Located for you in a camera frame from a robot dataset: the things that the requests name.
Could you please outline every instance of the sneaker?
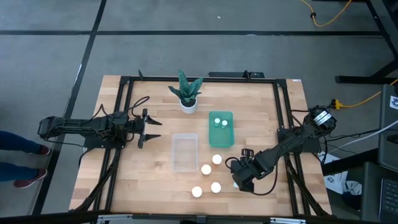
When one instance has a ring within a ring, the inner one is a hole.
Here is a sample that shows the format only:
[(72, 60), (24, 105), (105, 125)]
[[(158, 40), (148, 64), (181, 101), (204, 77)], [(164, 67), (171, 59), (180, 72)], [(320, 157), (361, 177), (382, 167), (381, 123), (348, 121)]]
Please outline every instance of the sneaker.
[(52, 152), (52, 149), (47, 146), (42, 146), (40, 151), (37, 153), (38, 155), (49, 156)]
[(39, 174), (33, 179), (28, 179), (28, 180), (16, 180), (14, 181), (14, 187), (18, 189), (24, 189), (32, 184), (34, 184), (36, 181), (43, 179), (46, 177), (48, 174), (47, 169), (39, 169)]

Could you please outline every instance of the yellow cable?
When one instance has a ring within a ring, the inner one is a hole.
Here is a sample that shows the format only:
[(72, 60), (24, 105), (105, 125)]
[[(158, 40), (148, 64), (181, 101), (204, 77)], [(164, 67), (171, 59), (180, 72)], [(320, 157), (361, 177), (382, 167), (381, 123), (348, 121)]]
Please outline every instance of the yellow cable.
[[(309, 3), (307, 3), (307, 2), (304, 1), (304, 0), (300, 0), (300, 1), (302, 1), (303, 3), (305, 3), (305, 4), (310, 8), (311, 13), (314, 12), (312, 6), (309, 5)], [(324, 27), (324, 26), (327, 26), (327, 25), (331, 24), (334, 20), (337, 19), (337, 17), (339, 17), (339, 16), (341, 15), (341, 13), (344, 12), (344, 10), (346, 10), (346, 8), (348, 7), (348, 5), (349, 5), (352, 1), (353, 1), (353, 0), (349, 0), (349, 1), (347, 2), (346, 6), (344, 6), (344, 8), (343, 8), (331, 21), (329, 21), (329, 22), (327, 22), (327, 23), (325, 23), (325, 24), (323, 24), (323, 25), (319, 25), (319, 24), (317, 24), (317, 21), (315, 20), (315, 16), (311, 16), (311, 17), (312, 17), (313, 23), (314, 23), (317, 27)]]
[[(396, 82), (398, 82), (398, 79), (396, 79), (395, 81), (393, 81), (390, 85), (393, 85), (393, 84), (395, 84)], [(369, 97), (368, 99), (366, 99), (366, 100), (364, 100), (364, 101), (362, 101), (362, 102), (360, 102), (360, 103), (357, 103), (357, 104), (355, 104), (355, 105), (344, 105), (344, 104), (338, 102), (338, 103), (339, 103), (339, 108), (354, 108), (354, 107), (356, 107), (356, 106), (362, 105), (362, 104), (368, 102), (369, 100), (371, 100), (371, 99), (377, 97), (380, 93), (381, 93), (381, 91), (378, 91), (375, 95), (373, 95), (373, 96)]]

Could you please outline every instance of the green container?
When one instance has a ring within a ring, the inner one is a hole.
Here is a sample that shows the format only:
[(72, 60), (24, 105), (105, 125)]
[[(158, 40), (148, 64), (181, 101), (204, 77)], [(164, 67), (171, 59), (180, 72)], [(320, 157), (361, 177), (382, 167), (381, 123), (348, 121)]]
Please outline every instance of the green container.
[[(214, 120), (220, 119), (218, 127), (214, 125)], [(222, 129), (222, 122), (226, 120), (227, 126)], [(211, 147), (231, 147), (234, 145), (234, 119), (230, 111), (210, 111), (209, 113), (209, 142)]]

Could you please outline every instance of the gray floor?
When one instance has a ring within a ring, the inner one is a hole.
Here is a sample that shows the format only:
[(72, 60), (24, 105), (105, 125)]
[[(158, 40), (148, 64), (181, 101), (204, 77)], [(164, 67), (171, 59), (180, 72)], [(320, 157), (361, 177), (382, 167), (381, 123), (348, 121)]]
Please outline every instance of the gray floor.
[[(343, 2), (311, 2), (319, 23), (331, 19)], [(398, 35), (384, 6), (373, 1), (394, 43)], [(0, 2), (0, 30), (91, 30), (100, 0)], [(100, 30), (377, 30), (364, 3), (352, 3), (332, 25), (312, 24), (309, 9), (289, 1), (108, 1)], [(78, 72), (87, 36), (0, 35), (0, 129), (41, 142), (39, 121), (61, 116)], [(337, 85), (335, 75), (368, 76), (393, 59), (386, 42), (365, 37), (273, 36), (97, 36), (73, 111), (89, 118), (103, 75), (176, 75), (201, 77), (212, 71), (260, 71), (269, 78), (302, 80), (308, 106), (325, 105), (332, 98), (359, 102), (380, 90), (377, 85)], [(378, 127), (379, 98), (364, 106), (335, 111), (334, 135)], [(66, 142), (82, 143), (67, 136)], [(371, 138), (347, 147), (362, 152), (377, 145)], [(44, 213), (68, 210), (81, 149), (64, 146), (44, 206)], [(348, 152), (335, 151), (338, 157)], [(45, 166), (34, 155), (0, 151), (0, 161)], [(38, 185), (17, 190), (0, 183), (0, 217), (27, 215)], [(340, 205), (335, 215), (353, 217)]]

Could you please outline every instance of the wooden tabletop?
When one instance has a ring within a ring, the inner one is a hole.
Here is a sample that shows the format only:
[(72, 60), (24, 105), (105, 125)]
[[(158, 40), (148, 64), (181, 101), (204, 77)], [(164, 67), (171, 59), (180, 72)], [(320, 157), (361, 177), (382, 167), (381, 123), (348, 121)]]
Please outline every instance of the wooden tabletop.
[[(104, 104), (112, 112), (118, 93), (120, 76), (106, 75), (99, 91), (96, 109)], [(271, 84), (263, 83), (203, 83), (198, 95), (198, 109), (193, 114), (184, 114), (178, 98), (167, 86), (178, 87), (177, 82), (134, 82), (131, 104), (139, 98), (150, 100), (134, 110), (141, 114), (147, 108), (151, 117), (162, 126), (147, 125), (146, 133), (161, 134), (159, 138), (137, 148), (138, 137), (122, 150), (114, 189), (112, 212), (169, 213), (207, 215), (292, 215), (289, 188), (283, 159), (279, 160), (279, 173), (274, 191), (267, 196), (255, 196), (240, 192), (233, 186), (229, 169), (224, 165), (227, 157), (239, 157), (242, 148), (255, 152), (274, 147), (279, 127)], [(293, 109), (305, 110), (307, 103), (300, 80), (287, 80), (290, 104)], [(282, 110), (285, 112), (283, 94), (280, 90)], [(209, 111), (231, 111), (234, 116), (235, 145), (230, 148), (211, 148), (208, 140)], [(305, 113), (295, 113), (302, 120)], [(198, 135), (198, 166), (209, 164), (212, 172), (204, 176), (196, 172), (174, 172), (171, 152), (172, 135), (196, 133)], [(220, 154), (223, 162), (214, 165), (211, 158)], [(70, 208), (76, 208), (88, 196), (98, 182), (104, 149), (94, 149), (81, 160)], [(317, 202), (331, 213), (322, 170), (319, 161), (311, 154), (301, 155), (305, 183)], [(255, 180), (255, 192), (267, 192), (275, 178), (275, 172), (262, 180)], [(213, 194), (212, 182), (221, 184), (221, 192)], [(194, 198), (191, 190), (200, 186), (203, 194)], [(108, 186), (104, 187), (100, 207), (104, 207)], [(296, 187), (299, 210), (302, 212), (300, 191)]]

